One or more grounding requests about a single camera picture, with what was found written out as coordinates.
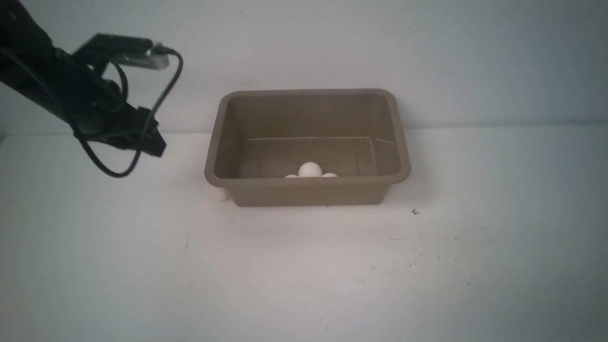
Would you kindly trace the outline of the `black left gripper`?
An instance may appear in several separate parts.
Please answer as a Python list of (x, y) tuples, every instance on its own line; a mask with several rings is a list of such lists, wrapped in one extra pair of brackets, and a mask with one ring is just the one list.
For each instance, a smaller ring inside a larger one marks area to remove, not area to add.
[(55, 115), (85, 141), (143, 151), (161, 158), (167, 147), (152, 111), (128, 104), (129, 84), (115, 52), (143, 47), (83, 47), (74, 54), (53, 49), (52, 91)]

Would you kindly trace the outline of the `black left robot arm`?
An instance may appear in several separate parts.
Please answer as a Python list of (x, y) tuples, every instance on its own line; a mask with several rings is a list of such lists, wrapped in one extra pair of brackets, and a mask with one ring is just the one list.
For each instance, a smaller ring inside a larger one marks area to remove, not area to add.
[(73, 54), (54, 46), (18, 0), (1, 2), (1, 82), (87, 142), (161, 157), (166, 142), (147, 108), (128, 104), (122, 66), (161, 70), (169, 56), (148, 38), (97, 33)]

